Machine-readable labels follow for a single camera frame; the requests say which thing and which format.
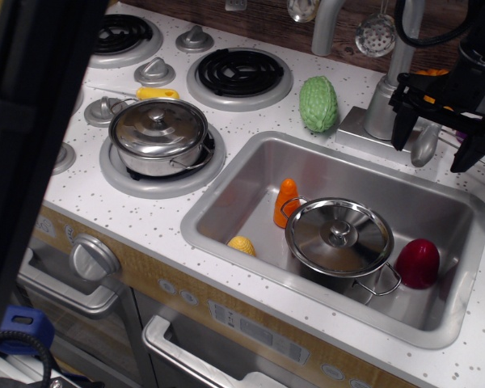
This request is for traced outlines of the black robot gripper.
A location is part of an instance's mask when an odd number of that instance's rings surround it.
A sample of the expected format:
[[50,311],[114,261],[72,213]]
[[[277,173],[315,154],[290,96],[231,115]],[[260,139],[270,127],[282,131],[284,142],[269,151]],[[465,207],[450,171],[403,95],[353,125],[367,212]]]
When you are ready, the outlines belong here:
[[398,75],[399,84],[389,102],[395,113],[391,144],[403,150],[420,117],[466,133],[450,167],[453,173],[462,173],[485,156],[485,65],[460,60],[447,77],[443,104],[452,106],[453,112],[418,108],[415,74]]

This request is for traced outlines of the black foreground robot arm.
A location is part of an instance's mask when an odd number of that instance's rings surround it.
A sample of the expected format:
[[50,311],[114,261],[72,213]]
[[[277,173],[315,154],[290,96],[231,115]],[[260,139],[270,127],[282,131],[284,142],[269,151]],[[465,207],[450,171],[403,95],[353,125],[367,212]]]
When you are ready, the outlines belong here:
[[1,5],[0,324],[107,6]]

